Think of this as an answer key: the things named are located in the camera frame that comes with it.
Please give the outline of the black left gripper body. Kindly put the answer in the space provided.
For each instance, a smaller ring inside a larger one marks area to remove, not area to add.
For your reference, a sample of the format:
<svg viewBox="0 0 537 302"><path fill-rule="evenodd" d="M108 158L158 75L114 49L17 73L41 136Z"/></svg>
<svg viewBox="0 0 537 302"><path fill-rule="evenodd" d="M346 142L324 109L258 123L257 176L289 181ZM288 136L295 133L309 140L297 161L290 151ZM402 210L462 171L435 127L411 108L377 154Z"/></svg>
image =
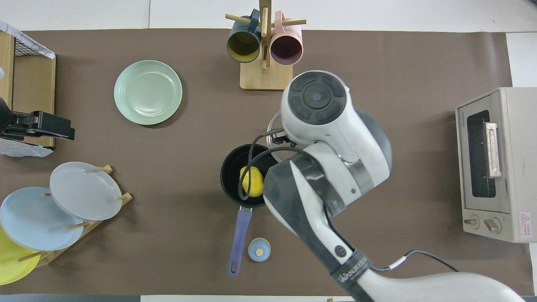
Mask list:
<svg viewBox="0 0 537 302"><path fill-rule="evenodd" d="M0 136L13 136L18 135L17 132L13 131L9 126L13 120L13 113L8 108L6 102L0 98Z"/></svg>

